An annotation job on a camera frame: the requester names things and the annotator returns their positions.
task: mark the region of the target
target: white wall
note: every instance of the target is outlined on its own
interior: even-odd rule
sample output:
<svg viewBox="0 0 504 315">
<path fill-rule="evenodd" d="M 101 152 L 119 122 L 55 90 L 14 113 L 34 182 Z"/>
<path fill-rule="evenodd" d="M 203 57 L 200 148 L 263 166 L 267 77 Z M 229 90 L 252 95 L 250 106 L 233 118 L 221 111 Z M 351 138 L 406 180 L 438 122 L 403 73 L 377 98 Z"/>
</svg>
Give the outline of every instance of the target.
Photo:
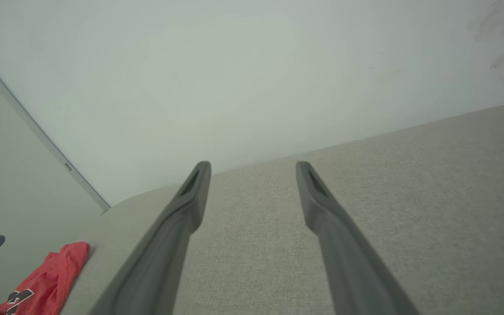
<svg viewBox="0 0 504 315">
<path fill-rule="evenodd" d="M 0 303 L 100 212 L 0 93 Z"/>
<path fill-rule="evenodd" d="M 114 205 L 504 105 L 504 0 L 0 1 L 0 77 Z"/>
</svg>

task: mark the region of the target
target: metal strip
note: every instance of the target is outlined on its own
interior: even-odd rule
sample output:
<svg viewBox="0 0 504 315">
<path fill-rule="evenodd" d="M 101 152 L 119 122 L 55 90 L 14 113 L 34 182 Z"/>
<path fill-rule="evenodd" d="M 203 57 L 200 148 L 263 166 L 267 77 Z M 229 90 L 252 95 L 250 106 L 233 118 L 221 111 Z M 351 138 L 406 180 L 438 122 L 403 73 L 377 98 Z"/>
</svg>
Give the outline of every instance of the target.
<svg viewBox="0 0 504 315">
<path fill-rule="evenodd" d="M 80 184 L 80 186 L 91 196 L 94 201 L 102 208 L 102 213 L 104 214 L 106 210 L 110 209 L 110 206 L 102 197 L 96 192 L 94 188 L 84 179 L 84 177 L 76 170 L 76 168 L 69 162 L 62 152 L 54 145 L 52 140 L 44 133 L 44 131 L 38 126 L 38 124 L 32 119 L 30 114 L 25 110 L 25 108 L 18 102 L 16 97 L 11 93 L 11 91 L 6 87 L 6 85 L 0 79 L 0 93 L 9 102 L 10 106 L 14 111 L 22 118 L 26 125 L 36 134 L 36 137 L 40 139 L 42 144 L 54 155 L 54 157 L 62 164 L 62 167 L 70 173 L 70 175 Z"/>
</svg>

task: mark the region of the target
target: red cloth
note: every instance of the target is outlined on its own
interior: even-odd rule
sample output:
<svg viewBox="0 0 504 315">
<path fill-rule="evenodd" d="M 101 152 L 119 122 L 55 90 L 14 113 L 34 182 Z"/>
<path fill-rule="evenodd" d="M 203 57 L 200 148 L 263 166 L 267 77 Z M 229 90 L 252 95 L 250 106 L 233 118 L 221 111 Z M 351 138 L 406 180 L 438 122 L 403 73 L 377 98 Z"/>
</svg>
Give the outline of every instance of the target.
<svg viewBox="0 0 504 315">
<path fill-rule="evenodd" d="M 59 253 L 49 253 L 7 302 L 0 304 L 0 315 L 59 314 L 90 249 L 88 243 L 81 241 L 65 245 Z"/>
</svg>

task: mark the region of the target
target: red fabric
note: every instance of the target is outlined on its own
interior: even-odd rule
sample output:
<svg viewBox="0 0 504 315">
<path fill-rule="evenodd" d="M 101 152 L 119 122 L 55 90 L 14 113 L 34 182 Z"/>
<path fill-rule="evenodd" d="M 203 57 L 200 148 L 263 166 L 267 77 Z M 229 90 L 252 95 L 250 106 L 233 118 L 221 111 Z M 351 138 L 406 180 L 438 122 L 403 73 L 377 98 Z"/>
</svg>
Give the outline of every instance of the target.
<svg viewBox="0 0 504 315">
<path fill-rule="evenodd" d="M 91 246 L 84 241 L 65 245 L 59 253 L 49 253 L 26 278 L 6 303 L 0 304 L 0 315 L 57 315 L 71 285 L 83 268 Z"/>
</svg>

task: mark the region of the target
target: gray fabric surface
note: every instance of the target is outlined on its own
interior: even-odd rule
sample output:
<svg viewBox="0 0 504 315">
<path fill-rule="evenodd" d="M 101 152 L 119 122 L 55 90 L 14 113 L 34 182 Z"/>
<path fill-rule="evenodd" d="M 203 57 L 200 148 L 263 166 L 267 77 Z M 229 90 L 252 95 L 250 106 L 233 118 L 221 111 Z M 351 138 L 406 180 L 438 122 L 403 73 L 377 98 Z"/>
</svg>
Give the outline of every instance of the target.
<svg viewBox="0 0 504 315">
<path fill-rule="evenodd" d="M 176 314 L 333 313 L 298 160 L 312 163 L 422 313 L 504 314 L 504 106 L 214 175 Z M 63 314 L 90 308 L 176 189 L 128 199 L 80 237 L 93 251 Z"/>
</svg>

